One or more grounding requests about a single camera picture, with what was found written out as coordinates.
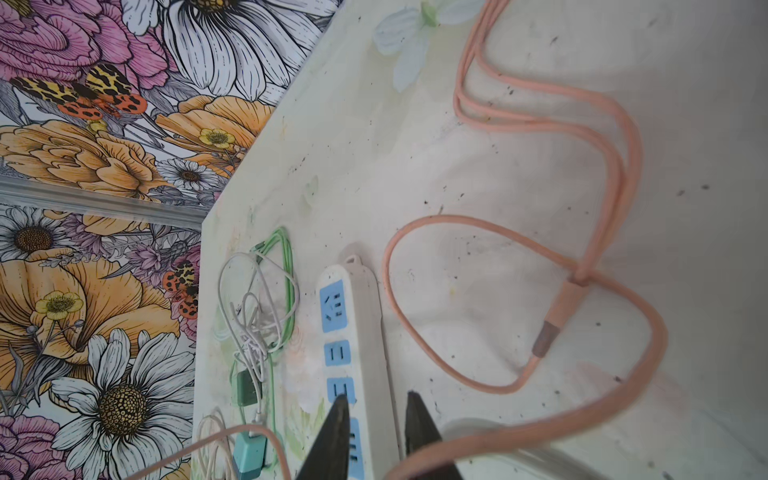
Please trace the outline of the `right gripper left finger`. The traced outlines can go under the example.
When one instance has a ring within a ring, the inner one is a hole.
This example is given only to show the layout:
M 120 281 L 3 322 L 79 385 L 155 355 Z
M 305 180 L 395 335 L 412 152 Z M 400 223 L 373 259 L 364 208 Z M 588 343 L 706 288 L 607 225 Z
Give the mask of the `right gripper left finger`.
M 350 413 L 346 394 L 337 396 L 315 439 L 297 480 L 347 480 L 350 455 Z

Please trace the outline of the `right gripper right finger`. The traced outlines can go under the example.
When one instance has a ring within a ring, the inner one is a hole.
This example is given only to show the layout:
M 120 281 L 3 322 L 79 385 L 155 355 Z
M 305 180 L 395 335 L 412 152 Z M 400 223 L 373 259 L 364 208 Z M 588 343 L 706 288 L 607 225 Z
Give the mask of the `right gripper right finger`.
M 406 456 L 410 457 L 418 450 L 442 441 L 442 437 L 430 415 L 421 395 L 409 391 L 405 411 L 405 448 Z M 417 476 L 418 480 L 462 480 L 454 463 L 441 466 Z

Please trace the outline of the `white blue power strip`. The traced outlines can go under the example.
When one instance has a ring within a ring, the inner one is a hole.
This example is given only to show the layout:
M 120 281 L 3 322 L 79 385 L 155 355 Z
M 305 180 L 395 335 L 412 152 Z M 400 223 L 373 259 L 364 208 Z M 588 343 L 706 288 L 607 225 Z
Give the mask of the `white blue power strip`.
M 317 283 L 327 398 L 347 397 L 350 479 L 382 479 L 400 461 L 377 279 L 350 255 Z

